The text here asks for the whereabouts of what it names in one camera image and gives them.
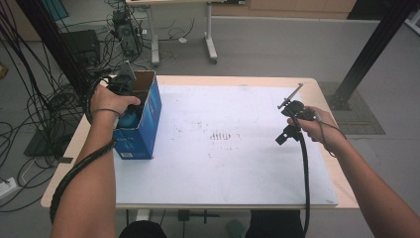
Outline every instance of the floor mat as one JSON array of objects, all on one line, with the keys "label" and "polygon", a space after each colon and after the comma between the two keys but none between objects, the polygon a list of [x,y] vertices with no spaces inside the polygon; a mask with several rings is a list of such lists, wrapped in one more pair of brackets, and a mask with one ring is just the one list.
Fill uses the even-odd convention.
[{"label": "floor mat", "polygon": [[[325,97],[334,94],[340,82],[318,82]],[[379,122],[356,90],[349,100],[350,111],[334,110],[333,115],[346,135],[385,135]]]}]

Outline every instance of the black pole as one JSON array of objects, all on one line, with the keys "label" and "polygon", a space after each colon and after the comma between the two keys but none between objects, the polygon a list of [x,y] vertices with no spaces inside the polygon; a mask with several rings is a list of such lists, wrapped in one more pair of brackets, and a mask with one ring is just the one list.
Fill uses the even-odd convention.
[{"label": "black pole", "polygon": [[67,45],[61,40],[58,27],[44,6],[43,0],[16,0],[16,2],[46,44],[80,99],[83,99],[89,88],[88,81],[77,66]]},{"label": "black pole", "polygon": [[336,92],[327,96],[333,110],[350,110],[348,103],[374,62],[407,19],[418,0],[397,0],[386,12]]}]

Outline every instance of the cardboard box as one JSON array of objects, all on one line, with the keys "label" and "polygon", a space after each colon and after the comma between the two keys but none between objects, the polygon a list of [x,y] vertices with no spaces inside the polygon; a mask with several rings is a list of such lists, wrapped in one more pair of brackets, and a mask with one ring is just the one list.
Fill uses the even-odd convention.
[{"label": "cardboard box", "polygon": [[0,62],[0,79],[3,79],[7,72],[9,71],[9,68]]},{"label": "cardboard box", "polygon": [[154,71],[135,71],[133,94],[144,102],[139,124],[135,128],[116,128],[115,150],[123,160],[150,160],[153,158],[161,100]]}]

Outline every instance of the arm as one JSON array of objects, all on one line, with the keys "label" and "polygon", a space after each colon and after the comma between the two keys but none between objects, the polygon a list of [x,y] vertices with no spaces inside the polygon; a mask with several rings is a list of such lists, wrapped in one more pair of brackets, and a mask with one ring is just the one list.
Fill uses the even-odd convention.
[{"label": "arm", "polygon": [[[137,97],[117,96],[98,86],[91,111],[113,109],[123,114]],[[108,144],[117,114],[100,110],[92,115],[86,142],[75,163]],[[61,197],[52,226],[52,237],[115,237],[115,172],[112,151],[93,161],[77,174]]]},{"label": "arm", "polygon": [[[318,111],[322,122],[337,127],[329,113],[315,107],[312,109]],[[321,142],[337,157],[375,237],[420,237],[420,217],[379,177],[338,130],[316,121],[299,120],[299,124],[313,141]]]}]

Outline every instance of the power strip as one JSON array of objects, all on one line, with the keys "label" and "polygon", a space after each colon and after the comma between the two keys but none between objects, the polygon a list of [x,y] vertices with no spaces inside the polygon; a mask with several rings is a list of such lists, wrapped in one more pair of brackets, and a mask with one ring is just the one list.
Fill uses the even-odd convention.
[{"label": "power strip", "polygon": [[14,192],[15,190],[19,189],[19,187],[16,185],[14,178],[7,179],[9,183],[6,183],[3,181],[0,183],[0,199],[3,199],[10,193]]}]

